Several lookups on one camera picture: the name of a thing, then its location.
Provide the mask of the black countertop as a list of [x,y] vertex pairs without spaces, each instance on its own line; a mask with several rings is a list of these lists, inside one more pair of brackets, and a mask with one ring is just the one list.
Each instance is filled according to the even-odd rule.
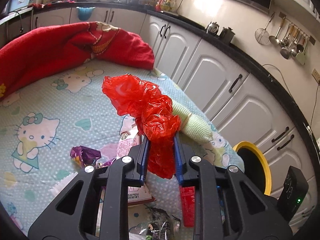
[[208,157],[228,164],[227,147],[239,141],[255,143],[271,168],[272,189],[289,166],[302,169],[308,181],[319,182],[317,147],[303,132],[306,120],[295,102],[273,77],[233,45],[225,45],[193,24],[169,20],[158,31],[160,50],[151,49],[152,13],[134,12],[142,20],[140,34],[105,22],[76,22],[38,27],[1,49],[1,149],[18,141],[22,119],[31,109],[54,116],[47,91],[86,94],[87,86],[104,72],[90,67],[97,58],[136,67],[154,77],[156,70],[200,107],[213,123],[213,133],[202,139]]

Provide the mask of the purple snack wrapper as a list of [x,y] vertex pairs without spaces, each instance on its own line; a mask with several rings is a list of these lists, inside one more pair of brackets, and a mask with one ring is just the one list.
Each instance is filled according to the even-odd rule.
[[71,149],[70,156],[73,161],[84,168],[86,166],[95,166],[101,158],[101,153],[99,150],[80,145]]

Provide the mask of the white lower cabinets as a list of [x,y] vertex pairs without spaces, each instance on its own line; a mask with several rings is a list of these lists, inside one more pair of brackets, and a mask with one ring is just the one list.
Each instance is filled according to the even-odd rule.
[[290,224],[300,228],[307,221],[319,199],[311,157],[297,119],[285,112],[284,97],[279,90],[268,90],[284,73],[283,84],[301,103],[319,105],[319,100],[311,99],[319,91],[313,93],[306,79],[299,81],[293,68],[274,57],[265,65],[269,80],[264,81],[252,65],[240,65],[203,38],[161,17],[96,7],[89,20],[139,34],[155,53],[154,69],[174,81],[231,146],[241,141],[255,144],[271,169],[272,196],[279,197],[289,166],[300,168],[309,190]]

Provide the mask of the steel kettle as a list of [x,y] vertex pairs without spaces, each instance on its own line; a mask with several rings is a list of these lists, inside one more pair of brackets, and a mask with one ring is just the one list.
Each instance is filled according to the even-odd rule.
[[206,33],[211,35],[217,35],[219,31],[219,25],[217,22],[210,22],[206,27]]

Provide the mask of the hanging steel ladles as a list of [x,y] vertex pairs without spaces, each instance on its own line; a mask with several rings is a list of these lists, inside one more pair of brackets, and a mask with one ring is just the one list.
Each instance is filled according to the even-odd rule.
[[270,35],[268,41],[280,48],[280,55],[288,60],[293,59],[301,66],[306,64],[309,45],[314,45],[315,40],[311,35],[307,35],[296,24],[280,16],[280,24],[275,35]]

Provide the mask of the hello kitty bed sheet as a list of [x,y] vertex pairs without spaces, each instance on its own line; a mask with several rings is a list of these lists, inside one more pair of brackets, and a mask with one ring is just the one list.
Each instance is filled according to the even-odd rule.
[[181,136],[196,154],[220,167],[244,167],[229,142],[165,74],[91,61],[40,79],[1,100],[1,204],[18,233],[27,235],[54,199],[49,190],[80,170],[70,156],[73,147],[99,150],[100,162],[105,163],[116,159],[120,133],[137,129],[135,119],[119,116],[101,89],[105,76],[124,74],[159,85],[163,94],[205,120],[213,131],[212,141],[201,145]]

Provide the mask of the light blue storage box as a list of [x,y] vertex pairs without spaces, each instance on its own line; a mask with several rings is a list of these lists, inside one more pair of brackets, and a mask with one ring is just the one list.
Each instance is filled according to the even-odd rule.
[[8,12],[16,11],[28,6],[30,0],[10,0]]

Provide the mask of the blue hanging basket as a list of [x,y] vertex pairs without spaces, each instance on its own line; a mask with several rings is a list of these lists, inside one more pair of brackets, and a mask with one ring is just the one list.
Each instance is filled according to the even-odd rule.
[[92,16],[95,7],[76,7],[76,13],[78,20],[80,21],[88,21]]

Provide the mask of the green knitted cloth roll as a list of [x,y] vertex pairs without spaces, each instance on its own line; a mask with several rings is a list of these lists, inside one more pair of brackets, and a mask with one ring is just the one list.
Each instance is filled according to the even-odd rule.
[[203,145],[213,140],[211,127],[199,115],[192,113],[187,107],[172,101],[173,115],[181,120],[180,131],[193,141]]

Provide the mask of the white paper cupcake liner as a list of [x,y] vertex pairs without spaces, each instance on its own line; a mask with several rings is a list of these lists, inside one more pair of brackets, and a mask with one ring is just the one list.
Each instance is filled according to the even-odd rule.
[[74,172],[57,182],[49,191],[56,197],[76,176],[78,172]]

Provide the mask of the red cylindrical bottle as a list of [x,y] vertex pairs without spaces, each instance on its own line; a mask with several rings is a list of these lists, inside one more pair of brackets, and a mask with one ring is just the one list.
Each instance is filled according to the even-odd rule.
[[195,187],[181,187],[180,199],[183,224],[186,228],[193,228],[195,223]]

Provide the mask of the yellow white snack box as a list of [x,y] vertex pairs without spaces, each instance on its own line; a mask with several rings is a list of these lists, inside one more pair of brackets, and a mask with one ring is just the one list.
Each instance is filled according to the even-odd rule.
[[128,204],[138,205],[155,201],[145,181],[143,183],[139,180],[139,174],[136,171],[136,161],[140,145],[143,137],[138,135],[137,129],[125,131],[120,133],[120,141],[117,148],[117,158],[126,159],[132,158],[132,169],[125,173],[125,179],[128,185]]

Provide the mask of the black clear plastic package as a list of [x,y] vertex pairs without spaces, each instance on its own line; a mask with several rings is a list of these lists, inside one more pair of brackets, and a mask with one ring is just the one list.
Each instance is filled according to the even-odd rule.
[[151,220],[148,222],[145,239],[180,239],[181,220],[167,211],[150,208]]

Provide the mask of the red plastic bag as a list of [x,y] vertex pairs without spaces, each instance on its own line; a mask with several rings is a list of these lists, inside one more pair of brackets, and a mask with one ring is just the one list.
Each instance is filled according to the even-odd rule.
[[135,119],[138,131],[150,141],[148,170],[163,178],[175,174],[174,136],[181,120],[173,113],[172,99],[159,85],[125,74],[104,77],[102,92],[111,100],[117,114]]

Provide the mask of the wall power socket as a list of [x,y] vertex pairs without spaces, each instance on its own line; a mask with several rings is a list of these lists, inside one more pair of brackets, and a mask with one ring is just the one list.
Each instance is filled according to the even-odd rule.
[[312,71],[311,75],[312,75],[312,77],[316,80],[316,82],[317,82],[318,84],[320,84],[320,74],[319,74],[319,72],[317,72],[316,69],[314,69],[314,70]]

